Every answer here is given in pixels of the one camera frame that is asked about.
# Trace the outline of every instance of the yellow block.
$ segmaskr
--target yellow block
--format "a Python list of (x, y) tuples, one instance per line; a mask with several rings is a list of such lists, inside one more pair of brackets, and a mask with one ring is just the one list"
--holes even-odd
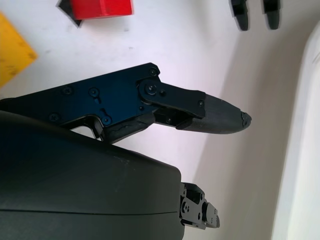
[(36, 58), (35, 51), (0, 12), (0, 87)]

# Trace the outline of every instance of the curved black casing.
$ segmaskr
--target curved black casing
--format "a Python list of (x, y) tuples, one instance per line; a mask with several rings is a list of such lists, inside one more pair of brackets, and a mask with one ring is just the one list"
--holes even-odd
[(0, 111), (1, 240), (181, 240), (173, 166)]

